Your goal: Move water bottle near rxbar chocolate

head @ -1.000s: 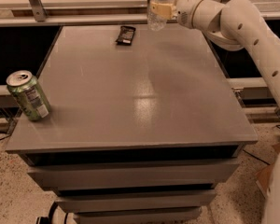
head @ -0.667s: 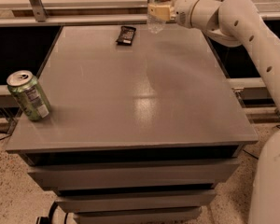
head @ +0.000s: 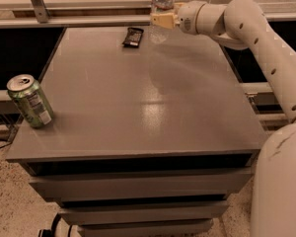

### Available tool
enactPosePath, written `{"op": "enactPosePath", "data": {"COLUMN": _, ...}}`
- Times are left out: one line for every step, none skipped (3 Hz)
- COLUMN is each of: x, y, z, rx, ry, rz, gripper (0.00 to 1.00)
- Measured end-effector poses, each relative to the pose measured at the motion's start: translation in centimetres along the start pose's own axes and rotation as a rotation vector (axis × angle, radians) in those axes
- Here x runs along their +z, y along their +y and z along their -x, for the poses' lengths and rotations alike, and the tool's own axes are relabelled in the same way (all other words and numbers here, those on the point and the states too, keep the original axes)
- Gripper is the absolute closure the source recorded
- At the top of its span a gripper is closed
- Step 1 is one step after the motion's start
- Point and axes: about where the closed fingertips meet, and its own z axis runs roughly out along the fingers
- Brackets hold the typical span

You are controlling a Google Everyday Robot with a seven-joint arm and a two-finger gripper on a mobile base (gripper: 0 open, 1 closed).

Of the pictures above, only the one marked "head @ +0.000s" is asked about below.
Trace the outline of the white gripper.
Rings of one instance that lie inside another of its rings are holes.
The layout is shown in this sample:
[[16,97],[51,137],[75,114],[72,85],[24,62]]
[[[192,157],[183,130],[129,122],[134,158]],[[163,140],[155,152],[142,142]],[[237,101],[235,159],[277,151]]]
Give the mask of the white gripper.
[[203,33],[200,15],[201,9],[206,5],[203,1],[178,2],[174,4],[174,12],[151,13],[150,22],[154,26],[172,30],[179,25],[181,31],[189,35]]

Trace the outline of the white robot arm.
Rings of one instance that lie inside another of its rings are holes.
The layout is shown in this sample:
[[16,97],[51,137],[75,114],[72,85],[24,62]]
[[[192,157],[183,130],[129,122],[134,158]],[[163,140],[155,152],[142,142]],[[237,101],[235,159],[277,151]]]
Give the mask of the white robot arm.
[[272,133],[260,150],[250,235],[296,237],[296,51],[254,0],[231,0],[226,5],[151,0],[150,22],[251,51],[288,124]]

